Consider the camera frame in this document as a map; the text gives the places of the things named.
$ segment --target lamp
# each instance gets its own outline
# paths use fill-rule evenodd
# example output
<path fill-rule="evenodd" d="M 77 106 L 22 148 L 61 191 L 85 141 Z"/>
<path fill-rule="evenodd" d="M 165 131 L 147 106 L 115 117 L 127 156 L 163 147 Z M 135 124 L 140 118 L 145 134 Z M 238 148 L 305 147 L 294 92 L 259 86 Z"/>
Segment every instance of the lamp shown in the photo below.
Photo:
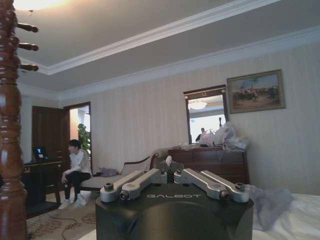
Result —
<path fill-rule="evenodd" d="M 199 109 L 204 109 L 206 106 L 207 106 L 207 103 L 199 99 L 199 100 L 194 100 L 193 102 L 190 102 L 188 104 L 188 109 L 199 110 Z"/>
<path fill-rule="evenodd" d="M 14 0 L 13 6 L 17 10 L 34 11 L 48 8 L 63 0 Z"/>

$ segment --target mirror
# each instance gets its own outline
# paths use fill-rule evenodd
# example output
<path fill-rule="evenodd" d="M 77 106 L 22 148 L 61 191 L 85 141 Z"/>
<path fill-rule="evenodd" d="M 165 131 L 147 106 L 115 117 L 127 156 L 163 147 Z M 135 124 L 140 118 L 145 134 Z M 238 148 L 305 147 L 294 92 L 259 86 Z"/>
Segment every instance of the mirror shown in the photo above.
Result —
<path fill-rule="evenodd" d="M 189 144 L 197 143 L 202 132 L 218 130 L 228 120 L 226 85 L 186 91 Z"/>

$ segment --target painting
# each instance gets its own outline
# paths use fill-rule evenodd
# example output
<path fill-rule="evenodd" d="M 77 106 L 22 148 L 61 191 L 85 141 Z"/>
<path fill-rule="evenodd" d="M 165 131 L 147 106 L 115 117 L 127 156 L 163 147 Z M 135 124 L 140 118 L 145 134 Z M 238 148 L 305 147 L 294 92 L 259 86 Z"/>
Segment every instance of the painting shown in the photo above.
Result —
<path fill-rule="evenodd" d="M 285 108 L 281 70 L 227 79 L 230 113 Z"/>

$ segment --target man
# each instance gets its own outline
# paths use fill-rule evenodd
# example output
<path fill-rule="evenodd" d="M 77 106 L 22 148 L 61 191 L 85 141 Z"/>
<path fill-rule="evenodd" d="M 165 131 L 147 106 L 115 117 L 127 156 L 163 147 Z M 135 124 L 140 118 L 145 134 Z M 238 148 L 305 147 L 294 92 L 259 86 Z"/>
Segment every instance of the man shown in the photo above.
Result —
<path fill-rule="evenodd" d="M 65 200 L 58 208 L 65 209 L 70 205 L 71 184 L 74 186 L 74 200 L 76 203 L 85 206 L 87 201 L 80 194 L 80 183 L 91 178 L 90 163 L 88 154 L 81 149 L 80 141 L 73 139 L 69 141 L 71 168 L 62 174 L 61 182 L 64 184 Z"/>
<path fill-rule="evenodd" d="M 196 142 L 200 142 L 200 138 L 201 138 L 201 135 L 205 132 L 205 129 L 204 128 L 201 128 L 201 134 L 199 134 L 197 137 L 196 137 L 196 139 L 195 139 L 195 141 Z"/>

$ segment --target door frame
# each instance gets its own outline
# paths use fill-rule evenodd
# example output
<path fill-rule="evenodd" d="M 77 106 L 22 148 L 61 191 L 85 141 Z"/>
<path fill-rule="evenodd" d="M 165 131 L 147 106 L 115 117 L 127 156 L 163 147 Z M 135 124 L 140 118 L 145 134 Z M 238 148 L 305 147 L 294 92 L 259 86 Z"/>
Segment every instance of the door frame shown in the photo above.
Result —
<path fill-rule="evenodd" d="M 89 106 L 89 115 L 90 115 L 90 167 L 91 167 L 91 173 L 93 174 L 93 168 L 92 168 L 92 136 L 91 136 L 91 132 L 92 132 L 92 121 L 91 121 L 91 102 L 87 101 L 87 102 L 83 102 L 83 103 L 78 103 L 78 104 L 74 104 L 74 105 L 69 105 L 69 106 L 64 106 L 63 109 L 65 110 L 65 124 L 66 124 L 66 146 L 68 146 L 69 141 L 70 141 L 70 110 L 71 109 L 78 109 L 78 108 L 82 108 L 85 106 Z M 67 157 L 67 159 L 69 159 L 69 151 L 66 150 L 65 155 Z"/>

